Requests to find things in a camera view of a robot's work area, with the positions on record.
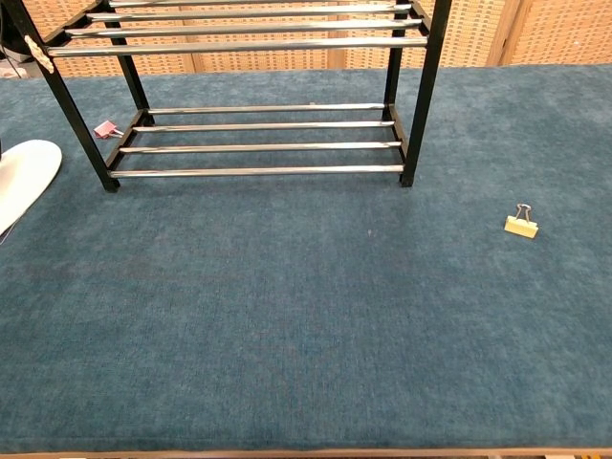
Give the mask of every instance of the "chrome bar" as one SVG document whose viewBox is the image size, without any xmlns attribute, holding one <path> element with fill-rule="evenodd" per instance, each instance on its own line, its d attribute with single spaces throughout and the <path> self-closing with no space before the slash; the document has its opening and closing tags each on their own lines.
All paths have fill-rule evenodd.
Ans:
<svg viewBox="0 0 612 459">
<path fill-rule="evenodd" d="M 139 133 L 261 131 L 280 129 L 337 129 L 391 127 L 395 121 L 315 121 L 315 122 L 255 122 L 245 124 L 186 124 L 179 126 L 135 126 Z"/>
<path fill-rule="evenodd" d="M 209 113 L 256 113 L 256 112 L 316 112 L 337 110 L 382 110 L 383 103 L 336 103 L 309 105 L 260 105 L 246 107 L 185 107 L 149 108 L 149 115 L 195 115 Z"/>
<path fill-rule="evenodd" d="M 349 20 L 319 22 L 286 22 L 279 24 L 236 24 L 221 26 L 184 26 L 142 29 L 68 29 L 72 38 L 131 38 L 141 36 L 214 35 L 220 33 L 278 33 L 372 30 L 390 31 L 420 27 L 422 19 Z"/>
<path fill-rule="evenodd" d="M 208 5 L 254 5 L 258 3 L 297 3 L 303 0 L 111 0 L 111 8 L 149 8 L 149 7 L 196 7 Z M 309 2 L 328 2 L 330 0 L 309 0 Z"/>
<path fill-rule="evenodd" d="M 404 167 L 393 165 L 325 165 L 317 167 L 240 167 L 234 169 L 178 169 L 178 170 L 113 170 L 113 179 L 137 177 L 227 177 L 234 175 L 295 175 L 295 174 L 358 174 L 402 172 Z"/>
<path fill-rule="evenodd" d="M 322 16 L 351 13 L 408 13 L 410 5 L 348 5 L 339 7 L 304 7 L 277 10 L 215 10 L 215 11 L 164 11 L 164 12 L 91 12 L 87 17 L 92 22 L 165 21 L 182 19 L 220 19 L 273 16 Z"/>
<path fill-rule="evenodd" d="M 425 47 L 427 38 L 322 38 L 310 40 L 235 41 L 225 43 L 173 43 L 167 45 L 122 45 L 95 48 L 50 47 L 51 57 L 84 57 L 98 55 L 175 55 L 274 50 L 325 50 L 332 48 L 408 48 Z"/>
<path fill-rule="evenodd" d="M 126 155 L 161 155 L 184 153 L 244 153 L 252 151 L 376 150 L 398 148 L 401 145 L 401 142 L 323 142 L 201 146 L 125 146 L 120 149 L 120 152 Z"/>
</svg>

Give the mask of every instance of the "pink binder clip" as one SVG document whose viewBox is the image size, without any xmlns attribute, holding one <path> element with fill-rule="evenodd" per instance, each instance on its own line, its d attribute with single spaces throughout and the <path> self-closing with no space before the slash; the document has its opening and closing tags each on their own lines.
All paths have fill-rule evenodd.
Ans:
<svg viewBox="0 0 612 459">
<path fill-rule="evenodd" d="M 96 137 L 98 139 L 108 139 L 109 137 L 123 136 L 123 133 L 119 129 L 117 129 L 117 126 L 109 120 L 106 120 L 96 129 L 94 129 L 94 133 L 96 134 Z"/>
</svg>

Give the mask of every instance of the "wicker panel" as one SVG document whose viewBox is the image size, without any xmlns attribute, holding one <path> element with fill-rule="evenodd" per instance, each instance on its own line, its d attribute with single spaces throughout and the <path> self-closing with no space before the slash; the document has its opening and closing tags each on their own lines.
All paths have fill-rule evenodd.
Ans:
<svg viewBox="0 0 612 459">
<path fill-rule="evenodd" d="M 389 4 L 384 1 L 376 3 Z M 432 13 L 433 0 L 423 0 L 420 3 L 429 14 Z M 487 63 L 487 56 L 503 8 L 504 0 L 455 0 L 450 11 L 441 65 L 447 67 L 484 66 Z M 389 35 L 390 32 L 385 31 L 349 33 L 349 36 Z M 402 64 L 404 67 L 421 67 L 424 57 L 424 51 L 404 50 Z M 346 56 L 346 67 L 351 69 L 384 68 L 387 60 L 388 50 L 349 50 Z"/>
<path fill-rule="evenodd" d="M 321 6 L 321 3 L 286 3 L 259 5 L 216 5 L 208 7 L 183 7 L 184 11 L 244 11 L 264 9 L 289 9 L 307 6 Z M 208 19 L 185 21 L 188 25 L 236 25 L 236 24 L 270 24 L 283 22 L 325 21 L 328 16 L 297 16 L 297 17 L 254 17 L 243 19 Z M 327 38 L 327 32 L 314 33 L 245 33 L 198 35 L 189 37 L 189 41 L 206 43 L 223 43 L 232 41 L 275 41 L 283 39 Z M 327 68 L 327 51 L 264 51 L 241 53 L 206 53 L 194 55 L 197 71 L 228 72 L 252 70 L 309 70 Z"/>
<path fill-rule="evenodd" d="M 535 0 L 512 64 L 612 62 L 612 2 Z"/>
<path fill-rule="evenodd" d="M 50 33 L 77 12 L 91 3 L 90 0 L 63 0 L 50 2 L 48 0 L 26 0 L 26 6 L 33 17 L 38 30 L 43 34 Z M 177 8 L 138 9 L 138 12 L 176 11 Z M 145 23 L 122 23 L 124 27 L 163 27 L 182 25 L 181 21 L 152 21 Z M 104 25 L 96 23 L 92 29 L 103 29 Z M 128 40 L 129 44 L 162 44 L 185 43 L 182 36 L 146 37 Z M 73 40 L 69 47 L 108 46 L 107 39 Z M 183 74 L 193 72 L 193 59 L 190 55 L 138 55 L 134 62 L 139 73 L 147 74 Z M 64 77 L 106 77 L 121 75 L 121 69 L 116 57 L 72 57 L 56 59 L 55 64 Z"/>
</svg>

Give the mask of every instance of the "black frame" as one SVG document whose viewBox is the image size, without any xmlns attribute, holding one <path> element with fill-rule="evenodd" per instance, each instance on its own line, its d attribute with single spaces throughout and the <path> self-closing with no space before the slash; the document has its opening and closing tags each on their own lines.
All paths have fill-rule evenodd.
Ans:
<svg viewBox="0 0 612 459">
<path fill-rule="evenodd" d="M 410 5 L 409 12 L 395 13 L 395 20 L 407 18 L 420 19 L 419 32 L 422 36 L 427 37 L 426 56 L 423 66 L 419 92 L 414 111 L 411 130 L 409 136 L 405 133 L 402 122 L 398 115 L 395 103 L 397 95 L 397 87 L 402 63 L 403 48 L 392 47 L 389 53 L 389 61 L 387 68 L 387 77 L 384 88 L 384 98 L 382 106 L 382 120 L 394 121 L 391 126 L 396 142 L 399 143 L 399 151 L 402 159 L 402 172 L 400 181 L 402 186 L 412 186 L 414 183 L 415 171 L 421 146 L 423 143 L 423 135 L 425 134 L 426 119 L 431 103 L 431 96 L 435 84 L 435 79 L 440 63 L 440 55 L 445 38 L 448 16 L 450 12 L 452 0 L 436 0 L 432 19 L 423 11 L 420 4 L 414 0 L 396 0 L 397 5 Z M 92 24 L 92 19 L 88 17 L 89 13 L 97 12 L 115 12 L 111 5 L 111 0 L 95 0 L 89 7 L 80 11 L 73 18 L 67 21 L 64 25 L 56 29 L 54 32 L 43 38 L 38 33 L 33 20 L 25 7 L 23 0 L 0 0 L 0 4 L 6 7 L 15 26 L 20 31 L 22 36 L 28 35 L 33 42 L 43 50 L 44 54 L 53 62 L 54 58 L 49 55 L 49 47 L 64 46 L 71 41 L 71 36 L 67 34 L 67 30 L 75 28 L 86 28 Z M 111 29 L 120 28 L 119 22 L 105 22 L 105 26 Z M 393 30 L 393 37 L 404 37 L 405 30 Z M 127 44 L 125 38 L 111 38 L 113 46 L 124 46 Z M 72 126 L 78 140 L 80 141 L 89 161 L 94 170 L 98 174 L 104 189 L 109 192 L 118 190 L 120 183 L 114 174 L 117 170 L 124 154 L 120 151 L 121 148 L 129 146 L 136 138 L 138 132 L 134 128 L 139 126 L 152 126 L 154 120 L 149 114 L 149 104 L 142 88 L 141 80 L 134 65 L 131 55 L 118 55 L 118 60 L 123 71 L 123 75 L 127 82 L 128 88 L 137 108 L 137 113 L 134 119 L 130 122 L 125 130 L 125 134 L 121 137 L 118 144 L 111 152 L 108 159 L 104 160 L 100 154 L 98 147 L 91 135 L 91 132 L 82 116 L 80 115 L 77 106 L 66 87 L 61 75 L 55 69 L 50 73 L 46 68 L 38 63 L 42 75 L 47 80 L 49 87 L 57 99 L 64 115 Z"/>
</svg>

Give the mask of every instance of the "binder clip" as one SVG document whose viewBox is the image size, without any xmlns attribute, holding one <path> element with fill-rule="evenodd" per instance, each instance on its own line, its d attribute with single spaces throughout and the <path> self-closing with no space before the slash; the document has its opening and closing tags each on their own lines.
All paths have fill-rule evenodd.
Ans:
<svg viewBox="0 0 612 459">
<path fill-rule="evenodd" d="M 106 120 L 94 129 L 94 133 L 98 139 L 108 139 L 109 137 L 121 138 L 123 136 L 123 133 L 117 129 L 117 126 L 109 120 Z"/>
<path fill-rule="evenodd" d="M 529 219 L 532 207 L 527 204 L 517 204 L 516 208 L 518 209 L 516 216 L 508 215 L 504 230 L 533 239 L 537 234 L 537 223 Z M 525 218 L 518 218 L 523 210 L 525 210 Z"/>
</svg>

